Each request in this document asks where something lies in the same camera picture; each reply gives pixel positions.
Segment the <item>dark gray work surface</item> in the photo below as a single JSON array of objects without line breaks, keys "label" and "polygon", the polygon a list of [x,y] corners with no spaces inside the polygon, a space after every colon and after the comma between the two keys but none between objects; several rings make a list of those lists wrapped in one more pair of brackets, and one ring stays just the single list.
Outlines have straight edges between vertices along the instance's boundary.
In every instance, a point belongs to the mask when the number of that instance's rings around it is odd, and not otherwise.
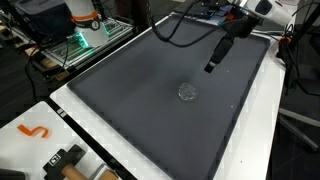
[{"label": "dark gray work surface", "polygon": [[[169,18],[159,29],[171,32],[176,22]],[[184,21],[173,41],[190,42],[211,28]],[[71,81],[69,88],[173,179],[212,178],[269,47],[259,37],[236,39],[208,74],[203,69],[223,35],[216,31],[180,49],[150,31]],[[196,87],[195,101],[179,99],[178,86],[184,82]]]}]

